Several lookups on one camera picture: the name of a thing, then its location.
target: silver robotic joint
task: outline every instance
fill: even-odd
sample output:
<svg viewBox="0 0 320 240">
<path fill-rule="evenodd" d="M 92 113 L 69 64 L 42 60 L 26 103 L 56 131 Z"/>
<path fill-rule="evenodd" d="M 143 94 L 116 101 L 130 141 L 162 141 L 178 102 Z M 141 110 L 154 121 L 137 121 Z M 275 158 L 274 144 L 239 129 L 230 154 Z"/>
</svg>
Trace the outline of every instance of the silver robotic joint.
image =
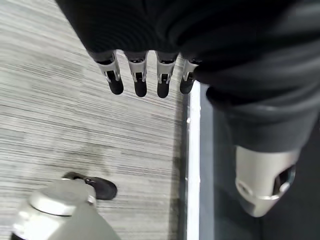
<svg viewBox="0 0 320 240">
<path fill-rule="evenodd" d="M 299 149 L 270 153 L 236 147 L 235 186 L 248 214 L 264 216 L 285 194 L 294 181 L 299 154 Z"/>
</svg>

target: black fabric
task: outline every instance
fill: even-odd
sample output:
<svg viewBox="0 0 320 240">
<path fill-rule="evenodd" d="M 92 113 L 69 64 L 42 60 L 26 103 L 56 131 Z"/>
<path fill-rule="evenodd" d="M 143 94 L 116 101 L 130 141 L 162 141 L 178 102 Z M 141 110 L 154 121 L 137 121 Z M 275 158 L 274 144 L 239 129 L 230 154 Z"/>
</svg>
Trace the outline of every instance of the black fabric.
<svg viewBox="0 0 320 240">
<path fill-rule="evenodd" d="M 320 109 L 319 1 L 57 3 L 96 62 L 115 49 L 200 60 L 194 77 L 211 86 L 207 96 L 226 113 L 234 144 L 281 152 L 306 143 Z"/>
</svg>

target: black fingertip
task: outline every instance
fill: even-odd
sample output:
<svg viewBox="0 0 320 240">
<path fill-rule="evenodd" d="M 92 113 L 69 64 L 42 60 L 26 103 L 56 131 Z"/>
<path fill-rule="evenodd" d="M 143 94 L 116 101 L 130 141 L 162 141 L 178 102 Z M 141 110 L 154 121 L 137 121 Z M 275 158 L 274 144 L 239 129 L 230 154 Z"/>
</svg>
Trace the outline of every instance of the black fingertip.
<svg viewBox="0 0 320 240">
<path fill-rule="evenodd" d="M 134 90 L 138 97 L 143 98 L 147 94 L 147 83 L 145 81 L 135 82 Z"/>
<path fill-rule="evenodd" d="M 182 94 L 189 94 L 192 90 L 194 83 L 192 81 L 185 81 L 183 78 L 180 82 L 180 92 Z"/>
<path fill-rule="evenodd" d="M 109 82 L 109 87 L 111 92 L 115 95 L 120 95 L 124 91 L 124 84 L 121 78 L 119 79 L 119 81 L 112 80 L 111 82 Z"/>
<path fill-rule="evenodd" d="M 167 84 L 166 82 L 158 83 L 156 92 L 159 98 L 166 98 L 169 94 L 169 84 Z"/>
</svg>

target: gray carpet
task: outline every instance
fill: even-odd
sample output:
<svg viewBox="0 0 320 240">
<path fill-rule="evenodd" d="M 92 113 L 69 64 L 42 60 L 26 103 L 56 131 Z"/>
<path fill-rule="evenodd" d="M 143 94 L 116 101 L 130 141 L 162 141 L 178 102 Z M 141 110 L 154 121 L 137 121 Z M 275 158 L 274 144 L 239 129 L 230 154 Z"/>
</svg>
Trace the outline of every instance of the gray carpet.
<svg viewBox="0 0 320 240">
<path fill-rule="evenodd" d="M 116 96 L 52 0 L 2 0 L 0 22 L 0 239 L 30 192 L 68 171 L 117 185 L 98 211 L 123 240 L 176 239 L 181 60 L 160 99 L 150 52 L 139 98 L 119 51 Z"/>
</svg>

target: robotic finger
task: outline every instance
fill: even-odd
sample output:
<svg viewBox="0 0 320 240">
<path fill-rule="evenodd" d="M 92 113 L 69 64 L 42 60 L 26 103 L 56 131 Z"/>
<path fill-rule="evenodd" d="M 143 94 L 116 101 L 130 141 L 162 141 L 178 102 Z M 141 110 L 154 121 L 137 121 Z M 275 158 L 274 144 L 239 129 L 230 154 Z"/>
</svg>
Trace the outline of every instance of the robotic finger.
<svg viewBox="0 0 320 240">
<path fill-rule="evenodd" d="M 182 94 L 188 94 L 191 92 L 191 89 L 194 85 L 194 70 L 198 66 L 198 63 L 195 60 L 185 60 L 183 67 L 182 79 L 180 82 L 180 92 Z"/>
<path fill-rule="evenodd" d="M 157 94 L 164 99 L 169 94 L 170 80 L 176 64 L 177 53 L 156 52 Z"/>
<path fill-rule="evenodd" d="M 143 52 L 124 52 L 134 81 L 134 90 L 138 97 L 147 94 L 147 51 Z"/>
<path fill-rule="evenodd" d="M 105 61 L 97 62 L 102 74 L 109 83 L 111 92 L 116 95 L 122 94 L 124 84 L 120 76 L 120 68 L 116 51 L 110 51 Z"/>
</svg>

